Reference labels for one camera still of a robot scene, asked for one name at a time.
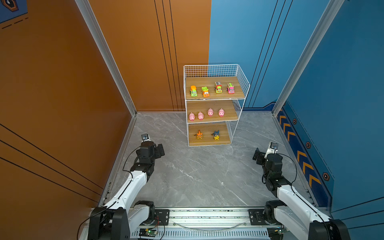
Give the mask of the pink pig toy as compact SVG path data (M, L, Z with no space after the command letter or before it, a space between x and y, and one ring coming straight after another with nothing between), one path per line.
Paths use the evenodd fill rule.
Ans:
M214 115L214 110L212 108L209 108L207 114L209 117L212 117Z
M202 112L198 113L198 119L202 121L204 119L204 114Z
M195 118L196 118L196 116L195 116L194 113L190 113L190 114L189 114L189 120L190 120L190 121L194 121Z

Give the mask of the pink toy truck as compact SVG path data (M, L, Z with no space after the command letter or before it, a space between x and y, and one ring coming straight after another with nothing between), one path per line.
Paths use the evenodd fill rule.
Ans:
M235 88L234 88L234 85L232 83L228 83L227 92L228 92L228 94L234 94L235 93Z

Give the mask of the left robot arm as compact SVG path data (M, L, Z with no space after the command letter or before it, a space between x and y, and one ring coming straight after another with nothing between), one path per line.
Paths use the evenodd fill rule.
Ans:
M153 174L156 159L165 155L164 147L147 139L134 152L137 156L128 171L127 180L109 202L95 208L80 224L81 227L89 222L88 240L98 240L100 237L127 240L132 230L136 230L142 223L151 224L155 220L153 202L139 201L132 211L130 207Z

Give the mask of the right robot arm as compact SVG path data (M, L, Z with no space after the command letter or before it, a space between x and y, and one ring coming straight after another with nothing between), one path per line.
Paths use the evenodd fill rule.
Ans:
M254 153L253 160L263 168L262 182L276 200L266 202L262 213L249 211L252 225L279 225L275 236L287 229L298 240L349 240L349 230L341 220L334 220L314 207L283 176L284 157L278 154L277 143L270 143L265 153Z

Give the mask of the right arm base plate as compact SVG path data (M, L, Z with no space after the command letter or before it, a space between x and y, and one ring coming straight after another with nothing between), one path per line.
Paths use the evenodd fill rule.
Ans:
M264 209L248 209L249 220L252 226L282 226L280 222L265 213Z

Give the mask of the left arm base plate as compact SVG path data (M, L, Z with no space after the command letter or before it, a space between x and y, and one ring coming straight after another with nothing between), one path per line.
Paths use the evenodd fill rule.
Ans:
M149 207L139 207L132 209L128 213L128 221L130 228L137 228L140 225L161 224L168 226L170 220L169 209L154 209L150 210Z

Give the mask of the green toy car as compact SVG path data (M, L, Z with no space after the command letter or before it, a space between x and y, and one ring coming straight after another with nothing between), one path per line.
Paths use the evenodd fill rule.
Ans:
M220 94L223 92L221 82L215 82L215 92L216 92L216 94Z

